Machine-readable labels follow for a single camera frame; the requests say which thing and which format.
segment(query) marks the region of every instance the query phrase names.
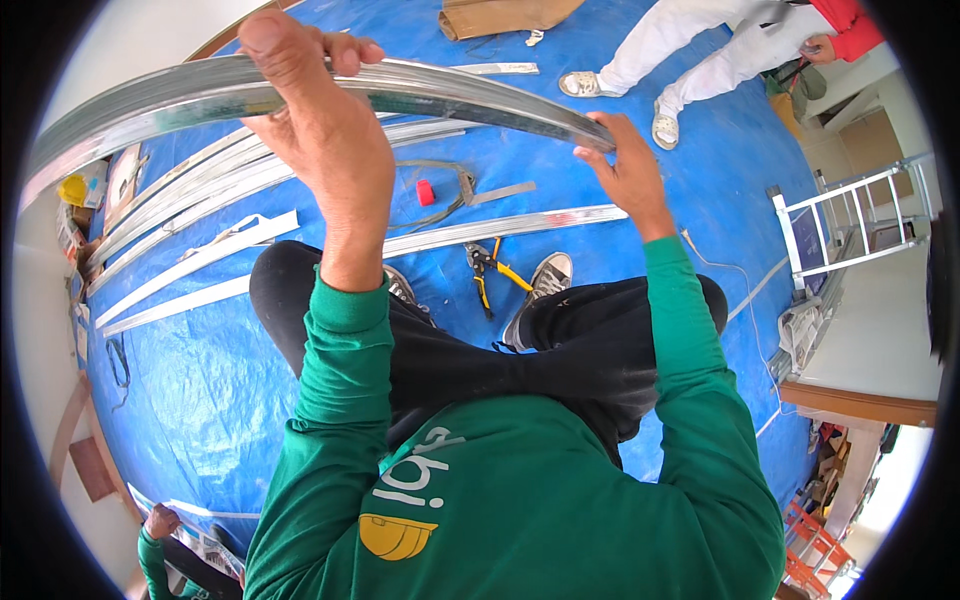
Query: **cardboard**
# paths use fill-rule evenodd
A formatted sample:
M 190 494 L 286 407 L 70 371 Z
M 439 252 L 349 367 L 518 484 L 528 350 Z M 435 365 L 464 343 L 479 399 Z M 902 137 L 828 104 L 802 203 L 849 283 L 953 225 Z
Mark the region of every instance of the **cardboard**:
M 528 29 L 550 29 L 584 0 L 444 0 L 437 15 L 450 39 L 470 39 Z

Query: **yellow hard hat logo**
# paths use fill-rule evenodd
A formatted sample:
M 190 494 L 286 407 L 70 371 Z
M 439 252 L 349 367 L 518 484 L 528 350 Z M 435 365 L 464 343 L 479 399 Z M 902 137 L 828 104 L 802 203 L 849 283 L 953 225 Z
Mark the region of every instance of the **yellow hard hat logo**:
M 437 523 L 421 523 L 409 518 L 360 515 L 360 541 L 384 561 L 417 556 L 436 528 Z

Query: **white cord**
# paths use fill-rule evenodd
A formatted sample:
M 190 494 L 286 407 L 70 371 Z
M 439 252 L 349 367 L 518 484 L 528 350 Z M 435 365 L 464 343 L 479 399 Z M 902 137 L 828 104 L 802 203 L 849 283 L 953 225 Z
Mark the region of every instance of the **white cord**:
M 771 422 L 773 422 L 774 417 L 777 414 L 783 415 L 786 417 L 787 415 L 796 414 L 797 411 L 794 410 L 792 413 L 783 412 L 783 400 L 780 399 L 780 386 L 777 385 L 777 379 L 774 378 L 772 373 L 770 373 L 770 365 L 767 364 L 766 358 L 763 357 L 763 348 L 760 347 L 760 329 L 759 327 L 756 326 L 756 315 L 754 314 L 754 299 L 751 298 L 751 292 L 753 292 L 754 289 L 750 287 L 750 277 L 747 275 L 746 271 L 744 271 L 741 267 L 738 267 L 736 265 L 728 265 L 727 263 L 710 262 L 709 260 L 706 260 L 704 256 L 700 254 L 700 251 L 697 250 L 697 247 L 693 244 L 693 240 L 690 239 L 690 232 L 687 231 L 686 228 L 682 228 L 680 230 L 680 235 L 683 237 L 684 240 L 686 240 L 686 243 L 690 245 L 690 249 L 693 250 L 693 253 L 696 254 L 697 257 L 700 258 L 700 260 L 704 261 L 704 264 L 709 265 L 710 267 L 721 267 L 723 269 L 736 269 L 737 271 L 740 272 L 740 274 L 743 275 L 743 279 L 747 283 L 747 304 L 750 306 L 750 320 L 754 324 L 754 334 L 756 335 L 755 336 L 756 351 L 760 355 L 760 362 L 763 363 L 763 369 L 766 371 L 767 376 L 770 377 L 770 382 L 773 383 L 774 385 L 774 388 L 773 388 L 774 392 L 777 394 L 777 412 L 774 413 L 773 416 L 766 422 L 766 424 L 764 424 L 763 427 L 761 427 L 760 430 L 756 432 L 756 435 L 759 437 L 759 435 L 763 433 L 763 431 L 767 428 L 767 426 Z

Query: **white sandal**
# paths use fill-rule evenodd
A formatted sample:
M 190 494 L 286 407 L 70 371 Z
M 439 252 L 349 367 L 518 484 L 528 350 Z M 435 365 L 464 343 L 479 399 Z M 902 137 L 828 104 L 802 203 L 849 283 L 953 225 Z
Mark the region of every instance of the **white sandal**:
M 566 85 L 566 78 L 573 76 L 574 83 L 576 83 L 577 88 L 570 89 Z M 596 98 L 597 96 L 610 96 L 611 98 L 619 98 L 623 94 L 618 94 L 614 91 L 607 91 L 600 88 L 600 82 L 597 81 L 597 74 L 593 71 L 572 71 L 566 75 L 560 77 L 560 91 L 566 94 L 567 96 L 573 96 L 574 98 Z
M 680 124 L 677 123 L 677 119 L 665 114 L 660 114 L 660 101 L 654 101 L 654 113 L 654 125 L 651 131 L 654 143 L 664 150 L 673 150 L 680 141 Z M 673 137 L 674 141 L 665 141 L 657 135 L 657 133 L 666 133 Z

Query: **newspaper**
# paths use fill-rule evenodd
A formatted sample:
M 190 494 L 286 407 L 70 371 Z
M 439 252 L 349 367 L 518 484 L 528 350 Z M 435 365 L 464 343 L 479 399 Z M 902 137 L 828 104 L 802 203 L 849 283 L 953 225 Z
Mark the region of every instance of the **newspaper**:
M 133 496 L 133 502 L 144 513 L 144 516 L 147 515 L 154 508 L 155 503 L 131 484 L 128 483 L 127 487 L 130 489 L 131 496 Z M 224 575 L 239 580 L 244 562 L 227 550 L 223 544 L 207 535 L 199 525 L 185 518 L 183 513 L 177 513 L 177 516 L 180 517 L 180 526 L 174 531 L 172 537 L 190 548 L 205 563 Z

